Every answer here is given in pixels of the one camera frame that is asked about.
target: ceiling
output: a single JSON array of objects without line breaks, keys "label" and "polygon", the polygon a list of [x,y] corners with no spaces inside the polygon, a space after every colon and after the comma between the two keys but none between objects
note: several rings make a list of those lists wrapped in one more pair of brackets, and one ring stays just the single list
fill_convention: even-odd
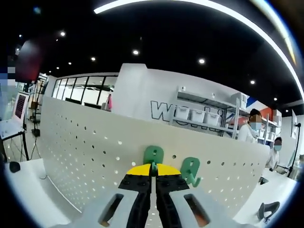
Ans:
[{"label": "ceiling", "polygon": [[[15,8],[14,21],[18,20],[18,24],[9,34],[9,48],[49,34],[54,44],[40,71],[56,77],[119,72],[122,63],[145,63],[148,68],[221,83],[272,108],[301,99],[292,75],[278,54],[236,19],[185,2],[149,1],[99,15],[93,13],[97,6],[111,1],[45,0],[37,5],[23,1]],[[227,4],[227,1],[215,1]],[[235,7],[232,2],[242,7]],[[229,3],[264,31],[274,34],[274,41],[290,59],[283,39],[255,6],[241,0]],[[34,12],[35,6],[40,8],[40,14]],[[66,33],[65,37],[60,36],[61,31]],[[140,54],[133,55],[134,49]],[[205,59],[205,64],[198,64],[200,58]]]}]

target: window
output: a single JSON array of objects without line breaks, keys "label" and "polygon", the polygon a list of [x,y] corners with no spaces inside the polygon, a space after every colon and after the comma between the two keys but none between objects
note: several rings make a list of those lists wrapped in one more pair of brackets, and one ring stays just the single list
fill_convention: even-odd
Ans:
[{"label": "window", "polygon": [[114,91],[114,86],[116,83],[117,77],[106,77],[104,81],[104,87],[101,91],[98,105],[102,106],[109,97],[109,95]]},{"label": "window", "polygon": [[55,87],[54,87],[54,91],[53,91],[53,95],[52,95],[53,98],[56,98],[56,96],[57,96],[60,82],[61,82],[61,80],[57,80],[55,83]]},{"label": "window", "polygon": [[75,86],[71,96],[72,99],[81,101],[82,93],[84,92],[87,78],[88,77],[76,78]]},{"label": "window", "polygon": [[67,79],[62,79],[61,82],[60,82],[60,86],[59,86],[59,89],[58,89],[58,93],[57,93],[57,99],[62,99],[62,96],[63,96],[63,92],[65,90],[65,87],[66,87],[66,83],[67,83]]},{"label": "window", "polygon": [[70,98],[71,97],[71,94],[72,94],[72,89],[73,89],[73,85],[74,85],[74,82],[76,81],[76,78],[69,78],[67,80],[67,83],[66,83],[66,88],[65,88],[65,91],[63,93],[63,97],[62,97],[62,100],[66,100],[66,98]]},{"label": "window", "polygon": [[87,85],[85,87],[84,97],[82,99],[82,104],[86,103],[97,104],[99,92],[101,90],[101,85],[103,83],[104,77],[89,77]]}]

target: white lab coat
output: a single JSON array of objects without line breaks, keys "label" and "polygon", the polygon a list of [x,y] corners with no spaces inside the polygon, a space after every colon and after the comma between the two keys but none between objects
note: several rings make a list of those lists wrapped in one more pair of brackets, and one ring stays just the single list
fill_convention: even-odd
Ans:
[{"label": "white lab coat", "polygon": [[257,138],[259,133],[254,131],[249,124],[244,124],[241,129],[239,130],[237,140],[244,141],[244,142],[251,142],[257,143]]},{"label": "white lab coat", "polygon": [[271,149],[266,163],[266,168],[274,169],[276,164],[279,163],[279,158],[280,158],[279,151],[275,151],[274,149]]}]

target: perforated white panel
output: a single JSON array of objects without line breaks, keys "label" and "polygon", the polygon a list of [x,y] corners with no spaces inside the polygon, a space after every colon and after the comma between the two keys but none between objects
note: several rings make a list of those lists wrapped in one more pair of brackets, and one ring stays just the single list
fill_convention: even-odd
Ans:
[{"label": "perforated white panel", "polygon": [[[180,169],[187,157],[200,159],[199,188],[233,217],[257,185],[269,148],[135,120],[46,97],[41,118],[41,155],[49,177],[77,208],[116,188],[126,172],[141,165],[149,145],[164,149],[164,164]],[[147,226],[161,226],[155,194]]]}]

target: led light strip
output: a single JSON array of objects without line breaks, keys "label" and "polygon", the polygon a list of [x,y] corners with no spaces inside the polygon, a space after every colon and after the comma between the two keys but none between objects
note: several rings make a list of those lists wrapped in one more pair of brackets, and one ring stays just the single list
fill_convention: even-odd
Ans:
[{"label": "led light strip", "polygon": [[[155,1],[155,0],[117,0],[117,1],[114,1],[114,2],[111,2],[109,4],[106,4],[106,5],[103,5],[101,7],[96,8],[94,10],[94,13],[95,14],[102,13],[102,12],[105,12],[107,10],[113,9],[115,7],[135,3],[135,2],[141,2],[141,1]],[[295,72],[294,68],[292,67],[292,65],[288,61],[287,57],[285,56],[283,51],[279,48],[279,46],[255,23],[253,23],[249,19],[245,18],[243,15],[235,12],[234,10],[229,9],[229,8],[223,6],[223,5],[218,4],[218,3],[212,2],[210,0],[167,0],[167,1],[184,1],[184,2],[190,2],[190,3],[206,6],[206,7],[221,11],[223,13],[226,13],[226,14],[234,17],[235,19],[241,21],[242,23],[244,23],[248,27],[250,27],[257,34],[259,34],[265,41],[267,41],[268,44],[270,44],[270,46],[277,52],[277,54],[284,61],[287,68],[289,69],[290,73],[294,77],[296,85],[298,86],[298,89],[300,91],[301,97],[304,100],[304,91],[302,89],[301,83],[299,81],[298,76],[296,75],[296,72]]]}]

